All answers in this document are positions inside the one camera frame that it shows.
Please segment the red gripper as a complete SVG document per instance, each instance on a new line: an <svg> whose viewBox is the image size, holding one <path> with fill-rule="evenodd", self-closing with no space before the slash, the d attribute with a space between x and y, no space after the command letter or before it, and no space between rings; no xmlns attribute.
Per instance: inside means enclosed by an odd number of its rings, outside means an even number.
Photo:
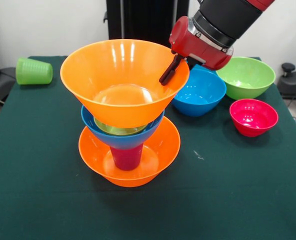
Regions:
<svg viewBox="0 0 296 240"><path fill-rule="evenodd" d="M176 53L171 64L159 78L162 86L166 86L176 73L182 57L187 58L191 71L196 64L216 71L223 68L232 58L234 48L222 47L211 41L204 33L199 31L191 18L180 17L175 23L169 42L171 50Z"/></svg>

